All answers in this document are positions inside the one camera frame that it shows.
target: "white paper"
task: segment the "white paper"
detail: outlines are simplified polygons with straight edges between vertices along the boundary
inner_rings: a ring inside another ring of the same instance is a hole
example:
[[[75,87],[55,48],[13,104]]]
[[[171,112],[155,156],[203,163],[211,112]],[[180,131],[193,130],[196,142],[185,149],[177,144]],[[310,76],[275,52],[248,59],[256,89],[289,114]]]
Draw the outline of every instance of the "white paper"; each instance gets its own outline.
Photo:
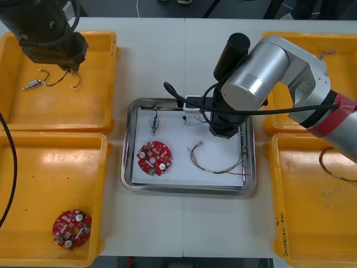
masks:
[[[196,167],[188,149],[199,141],[203,145],[195,149],[195,155],[200,166],[214,170],[224,170],[233,166],[240,157],[240,137],[235,135],[229,140],[213,136],[209,125],[185,126],[183,116],[190,122],[197,122],[196,114],[188,115],[181,111],[157,111],[158,128],[151,136],[151,123],[155,111],[139,110],[137,118],[135,156],[133,163],[133,183],[144,184],[175,184],[175,185],[204,185],[204,186],[243,186],[243,176],[233,174],[214,174]],[[148,175],[138,165],[136,154],[145,142],[163,142],[171,151],[172,165],[161,175]],[[242,164],[231,172],[243,173]]]

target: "black chair leg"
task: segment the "black chair leg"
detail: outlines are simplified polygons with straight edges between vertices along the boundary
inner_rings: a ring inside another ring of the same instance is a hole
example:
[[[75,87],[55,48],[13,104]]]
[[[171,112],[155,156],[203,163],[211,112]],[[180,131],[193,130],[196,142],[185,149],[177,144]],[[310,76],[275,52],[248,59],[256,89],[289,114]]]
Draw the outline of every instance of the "black chair leg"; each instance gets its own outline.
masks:
[[[214,0],[211,6],[207,9],[206,13],[203,15],[203,18],[208,18],[208,16],[211,15],[212,11],[219,4],[219,2],[221,2],[221,0]]]
[[[284,2],[284,0],[272,0],[270,2],[270,5],[266,11],[266,14],[264,15],[263,19],[265,20],[273,20],[275,19],[281,4]]]

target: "floor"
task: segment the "floor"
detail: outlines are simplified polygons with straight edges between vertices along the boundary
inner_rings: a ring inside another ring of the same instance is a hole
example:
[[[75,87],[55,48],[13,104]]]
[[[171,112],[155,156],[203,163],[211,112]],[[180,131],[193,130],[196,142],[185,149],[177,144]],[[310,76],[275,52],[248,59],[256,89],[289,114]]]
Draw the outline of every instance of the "floor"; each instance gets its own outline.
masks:
[[[133,265],[127,265],[126,257],[100,256],[88,268],[268,268],[267,259],[219,259],[219,258],[158,258],[135,257]]]
[[[189,5],[178,4],[177,0],[140,0],[141,17],[201,18],[214,0],[194,0]],[[221,0],[209,18],[262,19],[270,0]],[[353,0],[340,0],[354,4],[345,11],[341,20],[357,20],[357,3]],[[84,11],[90,17],[137,17],[136,0],[80,0]],[[296,0],[285,0],[284,4],[294,7]],[[321,0],[314,12],[320,9]],[[282,6],[276,16],[281,18],[290,9]]]

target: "red circuit board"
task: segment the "red circuit board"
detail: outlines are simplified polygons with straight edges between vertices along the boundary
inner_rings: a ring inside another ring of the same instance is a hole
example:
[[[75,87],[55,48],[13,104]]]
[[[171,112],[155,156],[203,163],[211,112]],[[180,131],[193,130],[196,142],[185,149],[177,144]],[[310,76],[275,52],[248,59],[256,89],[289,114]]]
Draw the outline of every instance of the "red circuit board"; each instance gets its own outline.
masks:
[[[76,209],[66,211],[56,220],[52,233],[55,244],[67,250],[82,246],[90,237],[91,218],[84,212]]]
[[[172,164],[170,150],[159,141],[146,142],[137,157],[140,168],[149,175],[161,176]]]

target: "metal connector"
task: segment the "metal connector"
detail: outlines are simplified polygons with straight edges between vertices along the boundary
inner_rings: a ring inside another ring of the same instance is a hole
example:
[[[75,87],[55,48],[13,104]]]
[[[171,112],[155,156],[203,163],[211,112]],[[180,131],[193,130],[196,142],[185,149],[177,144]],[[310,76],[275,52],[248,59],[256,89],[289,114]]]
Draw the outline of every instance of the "metal connector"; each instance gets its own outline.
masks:
[[[35,87],[39,86],[40,84],[42,84],[42,80],[34,79],[34,80],[28,82],[27,85],[22,88],[22,90],[26,90],[28,88],[35,88]]]

